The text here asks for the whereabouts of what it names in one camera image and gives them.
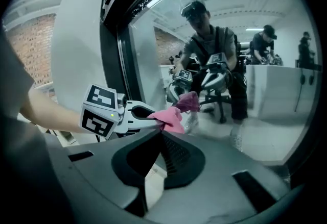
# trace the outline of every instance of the white floor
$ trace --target white floor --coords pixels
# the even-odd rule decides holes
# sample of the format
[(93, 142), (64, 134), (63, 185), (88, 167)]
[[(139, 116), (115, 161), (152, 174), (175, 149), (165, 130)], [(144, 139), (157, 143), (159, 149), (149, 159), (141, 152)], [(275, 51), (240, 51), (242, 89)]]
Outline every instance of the white floor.
[(164, 189), (164, 180), (167, 172), (154, 164), (145, 177), (145, 196), (148, 209), (150, 209), (161, 197)]
[[(212, 107), (213, 104), (204, 105), (202, 108), (207, 106)], [(199, 124), (189, 134), (229, 142), (229, 134), (232, 129), (231, 107), (229, 104), (223, 104), (223, 109), (227, 118), (226, 123), (219, 123), (220, 112), (216, 104), (213, 113), (198, 113)], [(186, 113), (182, 113), (181, 123), (183, 126), (185, 126), (188, 116)], [(266, 165), (283, 165), (304, 130), (306, 130), (304, 123), (277, 125), (256, 118), (247, 118), (242, 127), (243, 152)]]

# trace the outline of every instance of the black vent slot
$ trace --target black vent slot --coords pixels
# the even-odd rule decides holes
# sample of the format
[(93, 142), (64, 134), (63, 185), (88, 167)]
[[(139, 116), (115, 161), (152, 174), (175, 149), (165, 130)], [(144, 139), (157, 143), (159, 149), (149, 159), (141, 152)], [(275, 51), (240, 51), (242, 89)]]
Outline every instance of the black vent slot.
[(265, 190), (261, 184), (247, 171), (233, 175), (237, 184), (241, 187), (258, 213), (268, 209), (276, 200)]
[(185, 166), (191, 154), (188, 149), (166, 136), (163, 137), (163, 141), (165, 145), (161, 153), (166, 162), (167, 176), (170, 176)]
[(69, 159), (74, 162), (74, 161), (79, 161), (79, 160), (83, 160), (86, 159), (88, 157), (93, 156), (94, 154), (90, 151), (87, 152), (82, 152), (82, 153), (76, 153), (76, 154), (72, 154), (72, 155), (68, 155)]

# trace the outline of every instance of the white wall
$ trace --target white wall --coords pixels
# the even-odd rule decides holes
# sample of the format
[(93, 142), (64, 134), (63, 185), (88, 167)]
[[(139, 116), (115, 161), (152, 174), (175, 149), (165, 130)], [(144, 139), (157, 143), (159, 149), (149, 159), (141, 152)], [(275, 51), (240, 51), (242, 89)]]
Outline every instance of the white wall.
[[(51, 47), (52, 78), (58, 103), (77, 112), (90, 84), (107, 86), (101, 56), (101, 4), (102, 0), (62, 0), (57, 12)], [(90, 134), (74, 137), (80, 144), (95, 141)]]
[(277, 40), (274, 42), (275, 53), (281, 56), (284, 66), (295, 67), (295, 59), (298, 59), (298, 45), (305, 31), (308, 31), (312, 38), (310, 49), (316, 53), (315, 63), (317, 60), (322, 60), (321, 52), (317, 49), (318, 34), (314, 33), (315, 24), (311, 22), (309, 14), (309, 9), (303, 2), (295, 0), (290, 14), (275, 25), (277, 35)]

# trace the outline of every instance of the gray floor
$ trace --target gray floor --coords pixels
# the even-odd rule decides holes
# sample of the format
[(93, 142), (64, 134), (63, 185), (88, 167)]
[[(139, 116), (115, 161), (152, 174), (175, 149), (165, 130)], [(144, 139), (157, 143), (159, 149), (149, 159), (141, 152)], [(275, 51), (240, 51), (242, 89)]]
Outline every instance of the gray floor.
[[(223, 105), (227, 122), (219, 123), (220, 113), (218, 105), (213, 113), (198, 113), (199, 124), (190, 132), (191, 135), (201, 138), (211, 138), (229, 142), (232, 129), (230, 105)], [(185, 125), (188, 115), (183, 114), (182, 125)], [(305, 130), (304, 124), (277, 125), (248, 118), (242, 126), (243, 152), (264, 164), (283, 164), (297, 143), (301, 133)]]

